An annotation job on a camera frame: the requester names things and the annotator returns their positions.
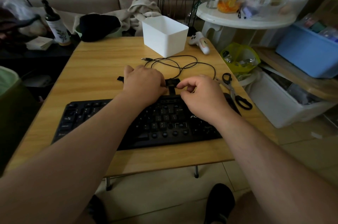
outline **blue plastic storage box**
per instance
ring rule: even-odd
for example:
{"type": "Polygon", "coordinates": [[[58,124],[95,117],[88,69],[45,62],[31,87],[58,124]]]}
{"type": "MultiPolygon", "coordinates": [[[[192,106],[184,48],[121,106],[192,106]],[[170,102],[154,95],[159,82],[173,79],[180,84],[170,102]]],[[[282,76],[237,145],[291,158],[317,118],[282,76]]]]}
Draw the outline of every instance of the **blue plastic storage box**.
{"type": "Polygon", "coordinates": [[[276,52],[311,77],[338,75],[338,43],[293,24],[276,52]]]}

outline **white plastic box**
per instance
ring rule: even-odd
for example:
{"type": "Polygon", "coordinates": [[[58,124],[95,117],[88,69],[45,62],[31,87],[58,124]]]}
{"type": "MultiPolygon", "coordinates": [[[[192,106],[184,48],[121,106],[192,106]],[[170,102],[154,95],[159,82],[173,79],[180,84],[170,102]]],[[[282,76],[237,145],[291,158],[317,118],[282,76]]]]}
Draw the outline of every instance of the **white plastic box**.
{"type": "Polygon", "coordinates": [[[169,57],[184,50],[188,26],[167,16],[148,17],[142,26],[144,44],[159,55],[169,57]]]}
{"type": "Polygon", "coordinates": [[[328,101],[301,105],[265,72],[260,72],[248,94],[276,128],[308,121],[336,105],[328,101]]]}

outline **forearm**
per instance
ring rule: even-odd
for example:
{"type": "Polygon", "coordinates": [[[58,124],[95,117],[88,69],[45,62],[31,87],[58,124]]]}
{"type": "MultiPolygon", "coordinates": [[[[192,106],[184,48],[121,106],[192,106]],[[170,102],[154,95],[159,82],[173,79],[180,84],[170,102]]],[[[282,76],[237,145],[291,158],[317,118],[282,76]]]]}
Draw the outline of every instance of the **forearm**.
{"type": "Polygon", "coordinates": [[[128,95],[120,94],[84,124],[3,177],[0,215],[5,216],[4,223],[74,221],[142,109],[128,95]]]}
{"type": "Polygon", "coordinates": [[[337,190],[235,113],[216,128],[229,145],[258,202],[277,223],[336,221],[337,190]]]}

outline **shoe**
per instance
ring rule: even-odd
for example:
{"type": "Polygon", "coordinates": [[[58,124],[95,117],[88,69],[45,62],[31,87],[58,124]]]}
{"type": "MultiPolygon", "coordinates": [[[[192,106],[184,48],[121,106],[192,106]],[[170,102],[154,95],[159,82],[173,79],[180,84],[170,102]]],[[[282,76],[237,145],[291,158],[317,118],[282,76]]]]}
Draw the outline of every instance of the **shoe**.
{"type": "Polygon", "coordinates": [[[214,221],[226,224],[234,204],[230,188],[222,183],[214,185],[206,203],[204,224],[211,224],[214,221]]]}
{"type": "Polygon", "coordinates": [[[94,195],[87,205],[87,212],[96,224],[108,224],[108,217],[101,200],[94,195]]]}

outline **hand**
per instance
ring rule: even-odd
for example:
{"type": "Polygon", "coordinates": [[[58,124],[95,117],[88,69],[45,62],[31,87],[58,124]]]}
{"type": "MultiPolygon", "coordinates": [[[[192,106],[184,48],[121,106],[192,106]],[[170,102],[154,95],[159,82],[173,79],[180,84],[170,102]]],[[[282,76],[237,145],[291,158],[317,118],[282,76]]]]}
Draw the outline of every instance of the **hand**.
{"type": "Polygon", "coordinates": [[[123,92],[132,96],[135,101],[145,108],[155,103],[157,99],[167,92],[166,81],[161,72],[142,65],[133,69],[124,68],[123,92]]]}
{"type": "Polygon", "coordinates": [[[184,87],[187,90],[181,91],[181,97],[189,110],[209,124],[215,125],[224,115],[233,112],[219,84],[210,77],[199,75],[186,78],[177,85],[178,89],[184,87]]]}

